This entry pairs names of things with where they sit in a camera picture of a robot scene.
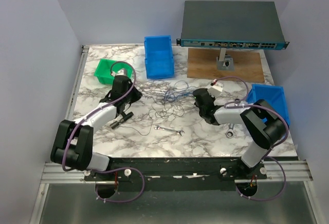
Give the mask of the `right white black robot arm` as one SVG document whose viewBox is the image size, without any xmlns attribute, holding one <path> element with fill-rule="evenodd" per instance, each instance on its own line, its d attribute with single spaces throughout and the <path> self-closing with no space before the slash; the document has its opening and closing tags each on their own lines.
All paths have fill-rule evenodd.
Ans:
<svg viewBox="0 0 329 224">
<path fill-rule="evenodd" d="M 252 143 L 240 157 L 237 174 L 244 179 L 255 173 L 262 159 L 269 154 L 276 142 L 288 135 L 286 121 L 264 99 L 253 104 L 245 102 L 214 104 L 215 98 L 209 89 L 199 88 L 193 92 L 199 115 L 211 125 L 243 124 L 252 137 Z"/>
</svg>

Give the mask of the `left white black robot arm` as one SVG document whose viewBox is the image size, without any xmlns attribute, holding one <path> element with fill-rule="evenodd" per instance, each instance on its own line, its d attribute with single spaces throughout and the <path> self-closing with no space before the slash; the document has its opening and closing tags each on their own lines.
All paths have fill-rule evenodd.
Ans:
<svg viewBox="0 0 329 224">
<path fill-rule="evenodd" d="M 124 112 L 126 105 L 139 101 L 142 93 L 132 80 L 124 75 L 114 77 L 112 89 L 101 99 L 98 106 L 87 115 L 74 121 L 63 120 L 51 150 L 51 162 L 61 164 L 64 170 L 96 171 L 102 180 L 113 177 L 110 158 L 93 151 L 96 131 L 112 121 L 115 129 L 133 116 Z"/>
</svg>

